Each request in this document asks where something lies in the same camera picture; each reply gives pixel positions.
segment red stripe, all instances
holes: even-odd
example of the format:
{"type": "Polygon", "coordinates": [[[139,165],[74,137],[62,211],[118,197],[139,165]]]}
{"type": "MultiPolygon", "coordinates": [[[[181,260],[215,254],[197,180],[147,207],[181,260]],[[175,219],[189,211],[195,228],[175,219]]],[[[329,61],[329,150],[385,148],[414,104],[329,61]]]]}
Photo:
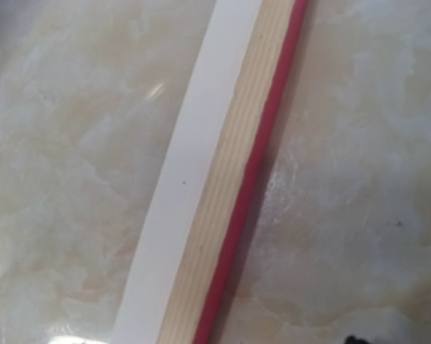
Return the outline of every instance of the red stripe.
{"type": "Polygon", "coordinates": [[[285,40],[280,53],[278,65],[274,74],[273,83],[263,109],[262,119],[257,136],[245,167],[244,179],[240,187],[235,207],[231,215],[231,221],[224,244],[220,252],[217,268],[215,269],[212,283],[207,293],[206,302],[199,320],[193,344],[206,344],[212,326],[217,316],[217,311],[222,300],[224,287],[229,277],[232,262],[235,258],[237,245],[245,225],[247,210],[255,187],[255,182],[260,170],[260,164],[266,152],[267,143],[273,130],[274,122],[280,105],[280,99],[285,89],[290,66],[293,61],[295,49],[300,36],[300,28],[308,0],[296,0],[290,15],[290,23],[285,35],[285,40]]]}

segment wood trim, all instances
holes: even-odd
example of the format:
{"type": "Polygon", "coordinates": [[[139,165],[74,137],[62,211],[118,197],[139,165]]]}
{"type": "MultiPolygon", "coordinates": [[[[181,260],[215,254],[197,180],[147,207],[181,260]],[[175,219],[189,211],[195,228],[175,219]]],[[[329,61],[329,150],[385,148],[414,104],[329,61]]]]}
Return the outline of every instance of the wood trim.
{"type": "Polygon", "coordinates": [[[295,3],[306,0],[217,0],[112,344],[206,342],[288,76],[295,3]]]}

